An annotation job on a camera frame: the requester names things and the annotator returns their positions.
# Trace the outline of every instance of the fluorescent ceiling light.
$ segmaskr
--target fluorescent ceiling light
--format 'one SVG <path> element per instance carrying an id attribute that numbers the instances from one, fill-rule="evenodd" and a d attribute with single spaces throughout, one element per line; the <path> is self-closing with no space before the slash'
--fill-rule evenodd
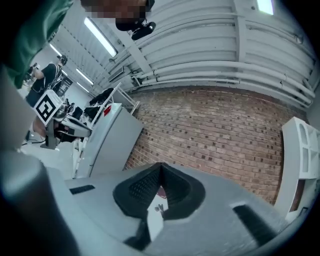
<path id="1" fill-rule="evenodd" d="M 110 53 L 112 57 L 117 55 L 116 49 L 109 43 L 105 36 L 99 31 L 95 24 L 89 19 L 84 19 L 84 24 L 94 34 L 94 36 L 100 41 L 104 48 Z"/>
<path id="2" fill-rule="evenodd" d="M 88 77 L 86 77 L 84 74 L 82 74 L 79 69 L 76 69 L 76 71 L 77 71 L 81 76 L 83 76 L 84 79 L 87 80 L 91 85 L 94 84 L 93 82 L 91 82 L 91 80 L 90 80 Z"/>
<path id="3" fill-rule="evenodd" d="M 274 15 L 274 9 L 272 6 L 272 0 L 257 0 L 258 7 L 261 12 Z"/>
<path id="4" fill-rule="evenodd" d="M 50 47 L 59 55 L 62 56 L 62 54 L 50 43 Z"/>
<path id="5" fill-rule="evenodd" d="M 86 88 L 84 88 L 80 83 L 76 82 L 78 84 L 78 86 L 81 86 L 82 89 L 84 89 L 87 93 L 89 92 Z"/>

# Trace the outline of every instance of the green sleeve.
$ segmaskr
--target green sleeve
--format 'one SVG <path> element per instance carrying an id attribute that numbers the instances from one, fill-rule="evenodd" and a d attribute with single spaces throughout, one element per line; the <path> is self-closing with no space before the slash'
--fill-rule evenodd
<path id="1" fill-rule="evenodd" d="M 44 0 L 19 29 L 8 59 L 4 60 L 8 75 L 20 89 L 32 59 L 58 30 L 74 0 Z"/>

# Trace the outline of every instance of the brick wall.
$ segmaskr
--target brick wall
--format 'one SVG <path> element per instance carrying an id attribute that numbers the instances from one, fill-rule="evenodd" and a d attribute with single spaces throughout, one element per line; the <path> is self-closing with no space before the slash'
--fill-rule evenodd
<path id="1" fill-rule="evenodd" d="M 226 177 L 274 204 L 283 164 L 281 127 L 306 119 L 274 98 L 223 87 L 142 91 L 144 129 L 125 169 L 166 162 Z"/>

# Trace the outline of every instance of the ceiling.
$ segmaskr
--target ceiling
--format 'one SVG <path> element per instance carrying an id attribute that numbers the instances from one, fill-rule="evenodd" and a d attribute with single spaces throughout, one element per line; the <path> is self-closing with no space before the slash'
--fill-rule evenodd
<path id="1" fill-rule="evenodd" d="M 112 58 L 84 25 L 85 17 L 90 14 L 85 13 L 80 1 L 75 1 L 52 44 L 68 55 L 69 61 L 64 70 L 69 77 L 93 95 L 111 86 L 108 78 L 121 66 L 128 67 L 131 74 L 143 74 L 199 61 L 253 64 L 280 72 L 300 84 L 304 79 L 312 85 L 316 84 L 320 78 L 319 61 L 308 38 L 287 10 L 277 1 L 272 2 L 274 15 L 260 12 L 256 0 L 156 0 L 150 18 L 156 23 L 156 29 L 136 42 L 131 40 L 127 32 L 118 31 L 112 21 L 92 18 L 116 48 L 118 54 Z M 94 85 L 83 79 L 76 68 Z M 299 91 L 286 81 L 233 67 L 193 67 L 180 72 L 212 70 L 258 75 L 285 85 L 294 93 Z M 250 87 L 244 89 L 283 99 L 277 93 L 279 89 L 274 90 L 257 81 L 254 83 L 260 87 L 259 90 Z"/>

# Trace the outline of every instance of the man in black shirt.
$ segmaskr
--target man in black shirt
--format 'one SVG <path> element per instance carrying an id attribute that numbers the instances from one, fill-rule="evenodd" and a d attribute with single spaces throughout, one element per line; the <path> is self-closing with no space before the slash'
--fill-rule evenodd
<path id="1" fill-rule="evenodd" d="M 25 100 L 31 107 L 34 107 L 41 96 L 45 93 L 48 88 L 52 88 L 58 82 L 58 79 L 62 73 L 62 66 L 67 63 L 67 56 L 57 56 L 58 62 L 56 64 L 50 63 L 44 69 L 34 69 L 34 76 L 36 81 L 33 83 L 29 94 Z"/>

